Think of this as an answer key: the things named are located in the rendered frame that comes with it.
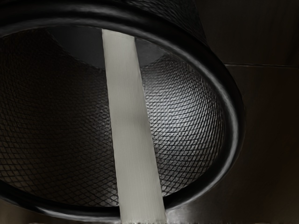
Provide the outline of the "black mesh pen holder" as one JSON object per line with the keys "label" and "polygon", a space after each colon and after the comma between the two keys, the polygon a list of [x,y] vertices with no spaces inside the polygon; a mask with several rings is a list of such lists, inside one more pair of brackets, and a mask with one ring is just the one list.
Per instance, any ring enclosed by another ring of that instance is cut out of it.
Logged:
{"label": "black mesh pen holder", "polygon": [[194,0],[0,0],[0,198],[121,222],[102,31],[134,37],[165,213],[242,147],[240,91]]}

